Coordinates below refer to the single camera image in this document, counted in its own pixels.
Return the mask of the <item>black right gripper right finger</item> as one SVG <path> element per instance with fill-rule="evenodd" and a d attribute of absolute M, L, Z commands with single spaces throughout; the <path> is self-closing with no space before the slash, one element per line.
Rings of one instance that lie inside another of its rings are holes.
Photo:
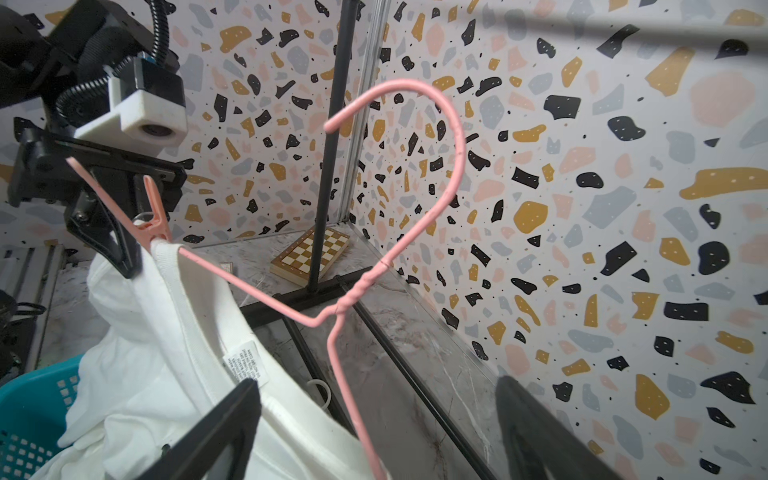
<path fill-rule="evenodd" d="M 513 479 L 617 479 L 514 378 L 500 377 L 495 403 Z"/>

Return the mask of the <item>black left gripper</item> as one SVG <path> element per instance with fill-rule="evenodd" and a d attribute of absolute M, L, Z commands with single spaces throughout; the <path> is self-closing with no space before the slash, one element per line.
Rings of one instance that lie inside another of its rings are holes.
<path fill-rule="evenodd" d="M 167 212 L 175 209 L 187 180 L 183 164 L 76 140 L 16 117 L 18 150 L 8 182 L 13 207 L 34 199 L 70 205 L 65 210 L 69 233 L 106 259 L 124 278 L 141 272 L 139 245 L 101 203 L 73 204 L 85 182 L 67 163 L 72 157 L 128 213 L 147 205 L 144 178 L 156 183 Z"/>

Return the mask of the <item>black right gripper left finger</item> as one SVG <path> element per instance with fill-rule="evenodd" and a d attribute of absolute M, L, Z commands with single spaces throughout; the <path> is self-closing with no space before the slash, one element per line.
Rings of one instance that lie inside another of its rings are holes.
<path fill-rule="evenodd" d="M 258 383 L 241 381 L 142 479 L 243 479 L 261 417 Z"/>

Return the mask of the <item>pink clothespin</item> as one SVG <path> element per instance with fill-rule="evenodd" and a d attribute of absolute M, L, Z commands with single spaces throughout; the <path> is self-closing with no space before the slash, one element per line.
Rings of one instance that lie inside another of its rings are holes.
<path fill-rule="evenodd" d="M 130 232 L 141 247 L 151 253 L 154 241 L 162 240 L 170 243 L 172 236 L 162 198 L 154 179 L 145 175 L 143 183 L 151 208 L 150 217 L 148 221 L 141 224 L 132 223 Z"/>

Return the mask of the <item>white printed t-shirt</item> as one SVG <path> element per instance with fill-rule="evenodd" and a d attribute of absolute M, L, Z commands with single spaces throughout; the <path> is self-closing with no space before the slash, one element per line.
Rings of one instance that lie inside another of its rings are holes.
<path fill-rule="evenodd" d="M 78 367 L 59 452 L 41 479 L 135 479 L 236 385 L 253 379 L 261 415 L 249 479 L 369 479 L 361 434 L 348 432 L 270 355 L 228 284 L 156 242 L 123 277 L 97 256 L 91 305 L 108 323 Z"/>

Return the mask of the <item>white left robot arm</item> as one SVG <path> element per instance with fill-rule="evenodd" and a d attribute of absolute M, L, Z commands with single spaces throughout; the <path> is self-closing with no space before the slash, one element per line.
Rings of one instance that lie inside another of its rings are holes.
<path fill-rule="evenodd" d="M 1 10 L 1 103 L 43 103 L 47 122 L 17 120 L 10 205 L 62 204 L 67 231 L 132 278 L 170 235 L 188 168 L 160 159 L 188 132 L 169 6 L 144 26 L 112 1 L 77 1 L 48 35 Z"/>

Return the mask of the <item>teal laundry basket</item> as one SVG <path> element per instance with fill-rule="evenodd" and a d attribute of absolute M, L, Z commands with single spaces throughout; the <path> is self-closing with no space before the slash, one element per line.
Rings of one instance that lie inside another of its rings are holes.
<path fill-rule="evenodd" d="M 29 479 L 61 449 L 77 397 L 79 356 L 26 373 L 1 387 L 1 477 Z"/>

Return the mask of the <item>dark grey clothes rack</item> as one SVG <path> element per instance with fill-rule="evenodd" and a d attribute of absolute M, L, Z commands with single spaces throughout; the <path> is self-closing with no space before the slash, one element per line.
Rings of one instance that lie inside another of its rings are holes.
<path fill-rule="evenodd" d="M 355 23 L 357 22 L 357 12 L 359 11 L 360 3 L 358 1 L 344 1 L 342 3 L 342 10 L 340 14 L 339 23 L 339 37 L 337 46 L 340 51 L 336 54 L 334 62 L 334 78 L 331 86 L 331 97 L 329 105 L 329 117 L 337 116 L 343 109 L 347 109 L 352 105 L 352 102 L 345 97 L 345 87 L 348 80 L 351 53 L 352 53 L 352 41 L 355 32 Z M 447 117 L 448 126 L 452 129 L 455 137 L 455 147 L 457 151 L 457 159 L 455 166 L 459 169 L 459 177 L 463 176 L 466 162 L 466 142 L 464 136 L 464 130 L 461 125 L 461 121 L 455 112 L 452 104 L 442 95 L 442 93 L 434 89 L 429 98 L 435 101 L 435 106 L 441 109 Z M 359 108 L 350 112 L 349 118 L 353 117 L 355 112 L 361 108 L 370 107 L 368 102 L 362 104 Z M 337 161 L 337 147 L 338 147 L 339 135 L 337 133 L 328 133 L 325 138 L 323 157 L 321 162 L 321 177 L 319 184 L 319 193 L 317 200 L 317 211 L 315 217 L 314 229 L 318 233 L 323 234 L 327 229 L 328 211 L 331 202 L 331 191 L 334 185 L 333 182 L 333 170 Z M 310 307 L 319 306 L 324 302 L 331 300 L 339 300 L 344 295 L 350 293 L 352 289 L 349 287 L 349 283 L 353 280 L 359 282 L 367 278 L 367 274 L 373 273 L 385 273 L 390 267 L 389 261 L 384 264 L 376 264 L 373 267 L 366 267 L 343 276 L 337 276 L 332 280 L 321 282 L 318 279 L 320 270 L 320 249 L 318 247 L 313 249 L 312 264 L 310 270 L 310 277 L 308 285 L 304 288 L 300 288 L 286 294 L 279 294 L 277 298 L 288 306 L 294 309 L 307 309 Z M 400 371 L 405 380 L 410 385 L 413 392 L 421 400 L 422 404 L 432 414 L 433 418 L 437 421 L 438 425 L 443 429 L 447 436 L 452 440 L 454 446 L 463 455 L 465 460 L 469 463 L 470 467 L 474 470 L 480 479 L 493 479 L 494 473 L 481 457 L 481 455 L 472 447 L 469 440 L 459 430 L 459 427 L 450 419 L 448 413 L 439 404 L 437 398 L 433 392 L 429 389 L 427 384 L 416 374 L 411 364 L 403 357 L 396 349 L 394 343 L 385 335 L 381 327 L 376 323 L 372 314 L 364 308 L 360 303 L 360 296 L 353 298 L 353 304 L 351 308 L 361 318 L 366 327 L 373 334 L 374 338 L 378 341 L 379 345 L 383 347 L 385 353 L 395 364 L 395 367 Z M 311 352 L 309 345 L 306 343 L 298 324 L 296 321 L 289 319 L 286 315 L 281 313 L 269 313 L 267 311 L 267 305 L 263 302 L 253 303 L 244 307 L 244 315 L 249 325 L 256 328 L 269 325 L 277 320 L 284 323 L 291 340 L 301 356 L 305 366 L 308 369 L 311 379 L 321 379 L 326 383 L 327 377 L 323 374 L 319 363 L 315 355 Z M 339 422 L 344 428 L 352 432 L 354 426 L 351 420 L 348 418 L 344 408 L 339 403 L 339 400 L 333 396 L 328 412 L 331 417 Z"/>

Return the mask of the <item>wooden chessboard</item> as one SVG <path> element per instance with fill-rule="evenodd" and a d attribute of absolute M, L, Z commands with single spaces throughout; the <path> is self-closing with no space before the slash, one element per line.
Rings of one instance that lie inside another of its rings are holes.
<path fill-rule="evenodd" d="M 312 264 L 314 229 L 306 231 L 288 248 L 270 262 L 270 272 L 299 287 L 309 282 Z M 328 270 L 345 252 L 350 236 L 333 228 L 325 230 L 318 279 L 322 280 Z"/>

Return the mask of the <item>aluminium corner profile left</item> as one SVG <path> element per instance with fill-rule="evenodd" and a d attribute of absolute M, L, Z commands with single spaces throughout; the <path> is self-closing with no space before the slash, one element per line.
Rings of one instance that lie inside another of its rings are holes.
<path fill-rule="evenodd" d="M 364 4 L 361 19 L 355 23 L 353 56 L 347 82 L 347 90 L 350 93 L 349 101 L 356 100 L 376 82 L 380 49 L 385 35 L 387 15 L 391 7 L 391 1 L 384 0 L 364 1 Z M 333 216 L 335 223 L 345 222 L 351 209 L 351 198 L 355 191 L 355 177 L 362 152 L 363 134 L 369 110 L 369 107 L 364 107 L 356 111 L 346 123 L 350 130 L 349 135 L 340 137 L 344 147 L 340 153 L 344 153 L 344 155 L 339 158 L 343 169 L 336 195 L 338 205 Z"/>

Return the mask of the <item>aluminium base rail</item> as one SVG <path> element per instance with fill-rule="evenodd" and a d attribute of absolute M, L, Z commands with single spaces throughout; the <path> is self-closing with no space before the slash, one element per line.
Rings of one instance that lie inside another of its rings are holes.
<path fill-rule="evenodd" d="M 1 248 L 1 381 L 38 363 L 58 273 L 61 245 Z"/>

